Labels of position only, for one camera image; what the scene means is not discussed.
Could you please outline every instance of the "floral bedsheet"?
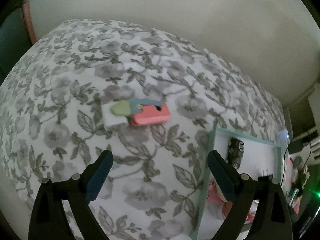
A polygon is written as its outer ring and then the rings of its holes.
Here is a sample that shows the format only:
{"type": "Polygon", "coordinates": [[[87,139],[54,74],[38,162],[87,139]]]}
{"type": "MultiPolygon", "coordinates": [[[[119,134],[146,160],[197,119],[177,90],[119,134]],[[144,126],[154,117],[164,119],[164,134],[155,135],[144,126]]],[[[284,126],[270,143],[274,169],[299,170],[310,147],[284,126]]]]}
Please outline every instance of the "floral bedsheet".
{"type": "MultiPolygon", "coordinates": [[[[112,239],[188,234],[215,126],[277,141],[279,101],[239,68],[175,35],[137,24],[70,20],[40,39],[0,87],[0,156],[32,209],[40,181],[69,179],[103,149],[113,168],[90,208],[112,239]],[[171,119],[104,129],[101,104],[163,100],[171,119]]],[[[81,233],[64,202],[77,239],[81,233]]]]}

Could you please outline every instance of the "pink toy figure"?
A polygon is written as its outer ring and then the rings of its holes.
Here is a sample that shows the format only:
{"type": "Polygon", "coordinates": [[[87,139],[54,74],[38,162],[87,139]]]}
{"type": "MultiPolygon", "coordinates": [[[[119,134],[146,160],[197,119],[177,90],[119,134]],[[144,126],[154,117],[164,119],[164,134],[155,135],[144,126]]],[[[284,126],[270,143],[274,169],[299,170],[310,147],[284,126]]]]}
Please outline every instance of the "pink toy figure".
{"type": "Polygon", "coordinates": [[[170,112],[166,104],[159,106],[142,106],[142,113],[135,114],[131,120],[132,125],[149,125],[167,122],[170,112]]]}

